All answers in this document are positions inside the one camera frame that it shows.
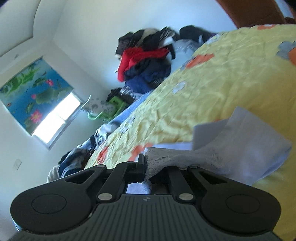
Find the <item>light purple long-sleeve top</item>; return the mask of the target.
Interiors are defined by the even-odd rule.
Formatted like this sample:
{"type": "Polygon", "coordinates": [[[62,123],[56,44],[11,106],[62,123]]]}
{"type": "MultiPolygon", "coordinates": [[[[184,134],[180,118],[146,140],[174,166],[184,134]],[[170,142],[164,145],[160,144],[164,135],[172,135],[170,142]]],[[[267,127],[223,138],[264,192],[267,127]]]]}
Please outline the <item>light purple long-sleeve top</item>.
{"type": "Polygon", "coordinates": [[[292,142],[244,108],[236,107],[224,120],[194,126],[193,140],[146,147],[142,183],[128,185],[128,194],[149,194],[150,178],[165,167],[201,167],[243,184],[252,185],[276,171],[288,158],[292,142]]]}

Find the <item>dark folded clothes stack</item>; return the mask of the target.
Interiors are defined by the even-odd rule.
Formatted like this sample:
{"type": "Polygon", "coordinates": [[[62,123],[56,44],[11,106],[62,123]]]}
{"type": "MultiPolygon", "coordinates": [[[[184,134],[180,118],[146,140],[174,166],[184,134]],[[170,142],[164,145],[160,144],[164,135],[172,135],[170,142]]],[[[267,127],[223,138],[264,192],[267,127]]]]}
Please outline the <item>dark folded clothes stack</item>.
{"type": "Polygon", "coordinates": [[[84,169],[93,150],[75,148],[63,156],[59,162],[58,174],[60,178],[72,175],[84,169]]]}

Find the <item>dark navy clothes pile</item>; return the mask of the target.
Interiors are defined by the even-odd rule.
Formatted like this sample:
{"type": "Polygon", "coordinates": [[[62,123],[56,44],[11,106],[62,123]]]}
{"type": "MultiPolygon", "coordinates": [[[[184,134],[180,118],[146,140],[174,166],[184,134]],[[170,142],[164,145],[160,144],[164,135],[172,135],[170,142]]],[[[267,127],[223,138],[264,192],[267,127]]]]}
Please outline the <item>dark navy clothes pile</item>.
{"type": "Polygon", "coordinates": [[[133,92],[145,94],[157,88],[171,73],[166,58],[146,58],[124,72],[125,85],[133,92]]]}

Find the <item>black clothes behind bed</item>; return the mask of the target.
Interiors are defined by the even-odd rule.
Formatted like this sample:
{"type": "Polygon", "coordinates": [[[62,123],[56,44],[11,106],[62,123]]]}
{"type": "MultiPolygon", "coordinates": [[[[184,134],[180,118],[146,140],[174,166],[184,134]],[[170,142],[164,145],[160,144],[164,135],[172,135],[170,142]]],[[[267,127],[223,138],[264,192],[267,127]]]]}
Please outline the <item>black clothes behind bed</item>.
{"type": "Polygon", "coordinates": [[[195,27],[193,25],[182,27],[180,30],[181,39],[189,39],[197,43],[205,43],[217,33],[209,32],[203,28],[195,27]]]}

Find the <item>black clothes atop pile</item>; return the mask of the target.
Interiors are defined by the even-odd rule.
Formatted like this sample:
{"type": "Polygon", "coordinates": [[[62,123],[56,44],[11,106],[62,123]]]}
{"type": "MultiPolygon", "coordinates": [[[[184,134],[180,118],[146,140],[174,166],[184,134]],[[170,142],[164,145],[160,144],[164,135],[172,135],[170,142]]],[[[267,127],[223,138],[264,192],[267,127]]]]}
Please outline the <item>black clothes atop pile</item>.
{"type": "Polygon", "coordinates": [[[146,28],[129,32],[118,39],[116,56],[122,56],[128,48],[140,47],[144,51],[152,51],[171,45],[174,41],[180,39],[180,35],[169,27],[161,30],[155,28],[146,28]]]}

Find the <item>white crumpled plastic bag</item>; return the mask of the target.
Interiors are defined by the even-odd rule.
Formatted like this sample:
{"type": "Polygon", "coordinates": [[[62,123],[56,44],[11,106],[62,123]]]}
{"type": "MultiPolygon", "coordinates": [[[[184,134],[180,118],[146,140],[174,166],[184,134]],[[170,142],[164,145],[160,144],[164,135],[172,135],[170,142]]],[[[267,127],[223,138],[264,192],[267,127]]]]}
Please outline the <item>white crumpled plastic bag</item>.
{"type": "Polygon", "coordinates": [[[95,150],[100,145],[102,145],[107,137],[112,134],[116,129],[118,128],[118,125],[115,123],[105,123],[101,127],[99,127],[95,134],[91,136],[90,143],[91,143],[91,149],[95,150]]]}

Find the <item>blue bed sheet edge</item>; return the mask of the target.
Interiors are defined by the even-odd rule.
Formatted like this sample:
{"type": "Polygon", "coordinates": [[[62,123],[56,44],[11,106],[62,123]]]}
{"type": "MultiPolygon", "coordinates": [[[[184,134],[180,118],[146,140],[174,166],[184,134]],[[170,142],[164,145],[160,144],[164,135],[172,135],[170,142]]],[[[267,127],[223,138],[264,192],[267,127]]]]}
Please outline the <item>blue bed sheet edge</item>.
{"type": "Polygon", "coordinates": [[[118,116],[116,116],[114,119],[112,119],[108,124],[115,124],[117,126],[120,126],[123,122],[125,122],[129,116],[137,109],[137,107],[143,103],[149,95],[153,91],[150,91],[143,96],[141,96],[138,100],[136,100],[133,104],[131,104],[127,109],[125,109],[122,113],[120,113],[118,116]]]}

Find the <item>blue lotus roller blind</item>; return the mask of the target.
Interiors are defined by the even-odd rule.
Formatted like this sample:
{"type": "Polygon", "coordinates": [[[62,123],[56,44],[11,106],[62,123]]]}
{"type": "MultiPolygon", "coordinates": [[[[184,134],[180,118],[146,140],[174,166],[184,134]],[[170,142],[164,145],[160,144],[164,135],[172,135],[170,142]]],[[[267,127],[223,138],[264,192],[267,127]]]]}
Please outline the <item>blue lotus roller blind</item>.
{"type": "Polygon", "coordinates": [[[32,135],[43,119],[72,91],[73,87],[40,58],[1,87],[1,101],[32,135]]]}

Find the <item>green plastic stool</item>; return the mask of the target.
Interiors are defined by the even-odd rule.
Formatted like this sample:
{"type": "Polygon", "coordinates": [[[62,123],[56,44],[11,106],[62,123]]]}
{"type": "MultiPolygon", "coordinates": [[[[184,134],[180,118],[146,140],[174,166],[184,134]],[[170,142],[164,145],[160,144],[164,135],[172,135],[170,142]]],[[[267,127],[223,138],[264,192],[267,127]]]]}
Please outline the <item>green plastic stool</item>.
{"type": "Polygon", "coordinates": [[[113,96],[108,102],[108,109],[101,112],[99,115],[87,114],[90,120],[101,120],[103,123],[108,123],[120,113],[122,113],[128,104],[117,96],[113,96]]]}

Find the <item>yellow floral bed quilt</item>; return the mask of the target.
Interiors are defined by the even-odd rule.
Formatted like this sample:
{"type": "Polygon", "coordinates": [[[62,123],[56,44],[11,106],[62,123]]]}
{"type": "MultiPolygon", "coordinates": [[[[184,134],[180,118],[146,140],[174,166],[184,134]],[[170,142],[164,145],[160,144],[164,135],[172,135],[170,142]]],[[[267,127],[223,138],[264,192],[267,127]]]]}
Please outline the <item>yellow floral bed quilt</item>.
{"type": "Polygon", "coordinates": [[[172,73],[91,156],[87,167],[134,160],[149,144],[191,141],[193,127],[243,107],[295,142],[295,61],[278,56],[295,25],[224,32],[202,45],[197,62],[172,73]]]}

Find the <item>red jacket on pile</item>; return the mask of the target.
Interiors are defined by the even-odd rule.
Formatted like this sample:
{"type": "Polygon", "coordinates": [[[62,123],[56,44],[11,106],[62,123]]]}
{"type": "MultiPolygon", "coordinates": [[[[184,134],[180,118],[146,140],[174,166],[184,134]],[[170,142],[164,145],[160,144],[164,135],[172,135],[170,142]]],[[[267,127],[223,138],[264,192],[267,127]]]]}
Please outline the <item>red jacket on pile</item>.
{"type": "Polygon", "coordinates": [[[124,82],[124,73],[140,61],[149,58],[165,58],[169,53],[168,48],[160,48],[152,51],[144,51],[141,47],[127,48],[123,51],[121,61],[117,70],[117,79],[124,82]]]}

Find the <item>brown wooden door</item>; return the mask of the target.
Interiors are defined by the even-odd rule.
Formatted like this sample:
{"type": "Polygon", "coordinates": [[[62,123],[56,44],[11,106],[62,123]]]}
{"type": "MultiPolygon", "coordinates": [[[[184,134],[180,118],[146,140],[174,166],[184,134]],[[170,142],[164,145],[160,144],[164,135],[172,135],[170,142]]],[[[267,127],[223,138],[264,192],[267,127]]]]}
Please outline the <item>brown wooden door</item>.
{"type": "Polygon", "coordinates": [[[237,28],[265,24],[295,24],[295,11],[292,11],[292,16],[284,16],[276,1],[220,0],[217,3],[237,28]]]}

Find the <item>window with metal frame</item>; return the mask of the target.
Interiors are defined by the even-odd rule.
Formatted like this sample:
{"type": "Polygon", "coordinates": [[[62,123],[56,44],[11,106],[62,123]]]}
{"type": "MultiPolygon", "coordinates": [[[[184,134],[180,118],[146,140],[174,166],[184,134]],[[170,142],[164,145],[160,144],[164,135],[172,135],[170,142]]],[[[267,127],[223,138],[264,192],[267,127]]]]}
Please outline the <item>window with metal frame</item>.
{"type": "Polygon", "coordinates": [[[79,113],[82,101],[73,92],[69,93],[37,126],[33,135],[49,150],[79,113]]]}

